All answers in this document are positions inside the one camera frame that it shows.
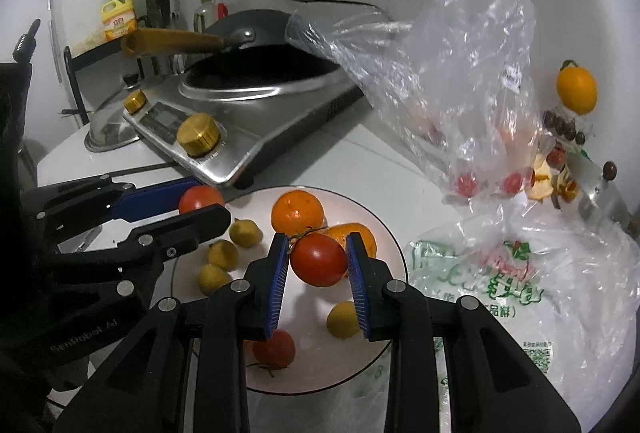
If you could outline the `yellow detergent bottle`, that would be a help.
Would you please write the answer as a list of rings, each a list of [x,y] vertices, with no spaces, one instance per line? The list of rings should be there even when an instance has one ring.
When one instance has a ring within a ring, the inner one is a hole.
[[[107,0],[101,8],[105,39],[117,40],[138,28],[134,0]]]

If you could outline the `small steel saucepan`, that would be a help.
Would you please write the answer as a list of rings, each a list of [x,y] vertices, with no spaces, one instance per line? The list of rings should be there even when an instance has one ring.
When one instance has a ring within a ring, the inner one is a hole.
[[[565,156],[565,166],[577,184],[577,213],[586,224],[597,228],[612,221],[631,238],[639,237],[639,223],[629,213],[615,185],[617,166],[613,161],[597,166],[582,154],[571,152]]]

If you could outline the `yellow longan fruit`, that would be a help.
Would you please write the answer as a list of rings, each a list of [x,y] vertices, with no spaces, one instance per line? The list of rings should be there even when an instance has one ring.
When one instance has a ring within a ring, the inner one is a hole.
[[[198,289],[201,294],[210,297],[221,287],[231,283],[232,278],[217,265],[206,264],[198,273]]]
[[[360,332],[355,304],[352,301],[337,303],[328,317],[326,329],[329,334],[338,339],[349,339]]]
[[[250,249],[262,242],[264,234],[254,221],[235,219],[229,228],[229,237],[240,248]]]
[[[224,271],[235,271],[239,265],[239,252],[233,242],[218,240],[209,245],[207,260],[210,265],[217,266]]]

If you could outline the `large orange with leaf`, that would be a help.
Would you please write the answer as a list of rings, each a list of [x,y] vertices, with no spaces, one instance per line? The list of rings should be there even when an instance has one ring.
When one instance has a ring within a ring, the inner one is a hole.
[[[598,102],[598,86],[593,75],[574,60],[565,60],[556,76],[556,93],[562,105],[576,113],[593,112]]]

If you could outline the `red cap sauce bottle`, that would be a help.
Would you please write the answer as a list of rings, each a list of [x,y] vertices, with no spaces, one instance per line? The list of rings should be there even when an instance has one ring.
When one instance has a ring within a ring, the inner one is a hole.
[[[221,20],[240,11],[240,0],[216,0],[216,18]]]

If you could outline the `clear plastic bag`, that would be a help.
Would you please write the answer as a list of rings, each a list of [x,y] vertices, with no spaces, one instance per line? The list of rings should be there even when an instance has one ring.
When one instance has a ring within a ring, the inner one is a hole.
[[[429,0],[410,21],[372,9],[295,14],[294,47],[337,64],[447,197],[513,197],[536,182],[541,112],[532,0]]]

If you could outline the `printed plastic bag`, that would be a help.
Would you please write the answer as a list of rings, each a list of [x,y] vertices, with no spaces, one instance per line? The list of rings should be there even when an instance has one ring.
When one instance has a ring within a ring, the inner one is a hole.
[[[505,204],[408,244],[405,283],[482,303],[559,392],[577,432],[612,427],[638,387],[639,247],[539,205]],[[435,341],[440,429],[450,429],[444,343]]]

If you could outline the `black chopstick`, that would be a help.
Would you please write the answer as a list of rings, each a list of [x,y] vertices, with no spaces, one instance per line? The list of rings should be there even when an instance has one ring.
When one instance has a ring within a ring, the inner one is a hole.
[[[134,174],[140,174],[145,172],[163,170],[163,168],[174,167],[177,165],[178,164],[175,161],[171,161],[166,163],[157,163],[157,164],[150,164],[150,165],[128,167],[128,168],[123,168],[122,170],[115,170],[115,171],[103,173],[102,175],[100,175],[100,179],[107,179],[109,177],[127,176],[127,175],[134,175]]]

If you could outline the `steel induction cooker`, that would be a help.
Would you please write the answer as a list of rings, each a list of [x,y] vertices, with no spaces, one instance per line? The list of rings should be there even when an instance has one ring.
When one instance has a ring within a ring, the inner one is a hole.
[[[122,115],[143,139],[202,182],[241,186],[362,97],[341,68],[327,65],[326,73],[299,81],[232,89],[198,88],[184,74],[168,76],[141,86],[142,107]],[[197,113],[216,122],[220,138],[204,156],[192,158],[177,132]]]

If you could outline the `dark oil bottle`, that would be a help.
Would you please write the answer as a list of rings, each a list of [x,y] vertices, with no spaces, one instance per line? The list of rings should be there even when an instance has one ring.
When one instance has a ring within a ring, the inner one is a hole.
[[[194,11],[193,29],[198,33],[206,30],[217,21],[216,4],[214,0],[201,0],[200,6]]]

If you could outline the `white round plate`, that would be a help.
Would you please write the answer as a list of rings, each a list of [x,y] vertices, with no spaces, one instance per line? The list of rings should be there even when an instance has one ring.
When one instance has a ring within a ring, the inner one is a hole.
[[[264,240],[253,249],[239,251],[239,268],[230,276],[244,276],[248,263],[264,257],[274,236],[271,209],[281,194],[291,188],[270,187],[242,194],[227,203],[236,219],[251,219],[264,233]],[[373,212],[342,194],[305,186],[321,202],[330,226],[358,223],[370,229],[376,241],[376,257],[385,261],[392,275],[408,279],[400,245],[390,230]],[[365,371],[385,351],[385,342],[369,342],[360,333],[350,339],[337,339],[326,330],[326,317],[335,304],[350,301],[349,281],[333,287],[315,288],[288,272],[278,327],[291,335],[296,355],[292,364],[268,372],[259,368],[251,349],[246,350],[246,385],[251,391],[272,395],[298,395],[336,387]]]

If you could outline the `red tomato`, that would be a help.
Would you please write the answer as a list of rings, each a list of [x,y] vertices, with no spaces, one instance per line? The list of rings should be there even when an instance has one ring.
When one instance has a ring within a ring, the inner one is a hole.
[[[288,331],[277,329],[267,341],[256,341],[252,353],[258,365],[269,369],[287,368],[295,359],[296,346]]]
[[[290,264],[300,280],[319,288],[336,285],[348,268],[341,245],[322,234],[300,238],[291,251]]]
[[[216,204],[224,206],[221,192],[214,187],[197,185],[183,193],[178,203],[178,211],[180,214],[186,214]]]

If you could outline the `orange peel scraps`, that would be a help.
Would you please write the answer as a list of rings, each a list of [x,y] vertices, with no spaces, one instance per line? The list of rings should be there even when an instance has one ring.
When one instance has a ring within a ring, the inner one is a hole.
[[[537,154],[533,185],[527,190],[529,200],[542,202],[550,199],[559,208],[561,201],[572,203],[579,193],[576,180],[565,166],[563,151],[553,150],[547,156]]]

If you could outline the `clear box of dates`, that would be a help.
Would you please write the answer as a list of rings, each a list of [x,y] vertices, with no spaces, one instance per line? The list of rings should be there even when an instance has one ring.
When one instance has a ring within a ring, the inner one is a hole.
[[[591,124],[559,104],[542,110],[541,122],[544,130],[564,149],[582,150],[594,136]]]

